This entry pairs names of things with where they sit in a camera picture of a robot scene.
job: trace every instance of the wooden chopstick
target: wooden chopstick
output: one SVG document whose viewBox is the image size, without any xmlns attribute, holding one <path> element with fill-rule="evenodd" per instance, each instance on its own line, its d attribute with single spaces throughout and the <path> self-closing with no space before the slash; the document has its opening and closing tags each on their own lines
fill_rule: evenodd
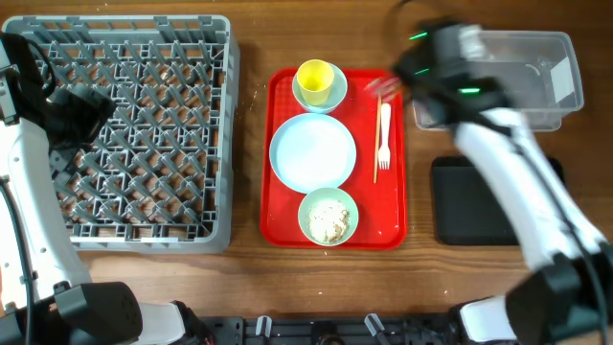
<svg viewBox="0 0 613 345">
<path fill-rule="evenodd" d="M 379 135 L 381 134 L 381 96 L 378 96 L 378 100 L 376 101 L 376 132 L 375 132 L 375 177 L 374 182 L 376 183 L 376 172 L 379 169 Z"/>
</svg>

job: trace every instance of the wood surface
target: wood surface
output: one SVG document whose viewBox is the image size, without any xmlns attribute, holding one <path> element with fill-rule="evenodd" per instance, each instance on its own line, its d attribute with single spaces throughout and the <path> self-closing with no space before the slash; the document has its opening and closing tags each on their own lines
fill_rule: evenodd
<svg viewBox="0 0 613 345">
<path fill-rule="evenodd" d="M 240 47 L 234 127 L 234 214 L 223 255 L 81 254 L 96 282 L 123 281 L 148 302 L 180 300 L 200 315 L 298 317 L 445 311 L 504 293 L 527 270 L 517 247 L 446 246 L 435 239 L 429 167 L 453 154 L 447 134 L 406 115 L 409 235 L 393 251 L 271 246 L 259 229 L 266 84 L 272 74 L 321 58 L 343 68 L 387 68 L 425 18 L 454 13 L 498 30 L 563 31 L 579 60 L 585 107 L 537 136 L 563 164 L 571 195 L 613 238 L 613 12 L 611 1 L 2 0 L 0 22 L 25 14 L 223 14 Z"/>
</svg>

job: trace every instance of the plastic bin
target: plastic bin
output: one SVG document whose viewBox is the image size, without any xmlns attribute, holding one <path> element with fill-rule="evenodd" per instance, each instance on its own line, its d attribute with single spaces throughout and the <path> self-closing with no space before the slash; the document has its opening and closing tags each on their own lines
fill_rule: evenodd
<svg viewBox="0 0 613 345">
<path fill-rule="evenodd" d="M 558 32 L 482 31 L 487 53 L 474 59 L 477 77 L 495 77 L 534 131 L 552 131 L 583 107 L 579 66 L 571 38 Z M 434 125 L 426 106 L 414 103 L 421 129 Z"/>
</svg>

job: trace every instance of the light blue bowl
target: light blue bowl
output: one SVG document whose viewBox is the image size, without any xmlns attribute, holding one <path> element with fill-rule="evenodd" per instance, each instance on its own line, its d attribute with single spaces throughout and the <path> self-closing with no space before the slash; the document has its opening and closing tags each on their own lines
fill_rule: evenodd
<svg viewBox="0 0 613 345">
<path fill-rule="evenodd" d="M 305 102 L 303 94 L 300 92 L 300 85 L 298 84 L 297 76 L 294 76 L 294 82 L 291 83 L 291 90 L 294 93 L 296 101 L 302 106 L 302 108 L 311 113 L 328 114 L 332 110 L 343 102 L 345 96 L 347 96 L 347 78 L 343 74 L 340 68 L 330 64 L 332 70 L 334 70 L 334 82 L 332 83 L 332 89 L 329 91 L 328 99 L 319 105 L 310 105 Z"/>
<path fill-rule="evenodd" d="M 310 210 L 315 207 L 319 201 L 325 199 L 338 200 L 347 208 L 347 211 L 349 212 L 349 227 L 347 231 L 338 241 L 332 243 L 315 240 L 308 230 L 308 214 L 310 213 Z M 303 234 L 305 234 L 305 236 L 313 243 L 323 246 L 335 246 L 346 242 L 355 233 L 358 222 L 359 214 L 357 212 L 357 205 L 355 204 L 355 201 L 353 201 L 351 195 L 338 188 L 320 188 L 314 190 L 305 196 L 303 201 L 300 203 L 300 207 L 298 208 L 298 224 L 300 225 L 300 229 L 303 231 Z"/>
</svg>

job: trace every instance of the yellow cup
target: yellow cup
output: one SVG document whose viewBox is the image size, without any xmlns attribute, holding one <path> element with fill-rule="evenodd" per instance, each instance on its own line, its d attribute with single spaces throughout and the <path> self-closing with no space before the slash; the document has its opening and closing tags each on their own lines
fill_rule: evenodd
<svg viewBox="0 0 613 345">
<path fill-rule="evenodd" d="M 323 104 L 328 99 L 333 81 L 334 70 L 325 61 L 309 60 L 298 69 L 300 93 L 308 104 Z"/>
</svg>

